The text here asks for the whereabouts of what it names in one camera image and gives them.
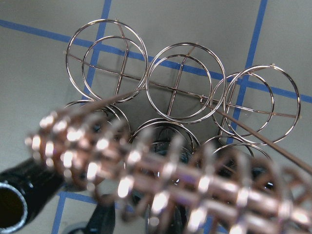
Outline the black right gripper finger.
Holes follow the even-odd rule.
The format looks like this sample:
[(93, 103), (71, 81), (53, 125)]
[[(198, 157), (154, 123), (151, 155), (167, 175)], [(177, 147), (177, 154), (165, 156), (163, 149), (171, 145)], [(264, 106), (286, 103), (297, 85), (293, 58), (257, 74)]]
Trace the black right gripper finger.
[(116, 223), (115, 205), (98, 204), (85, 227), (86, 234), (112, 234)]

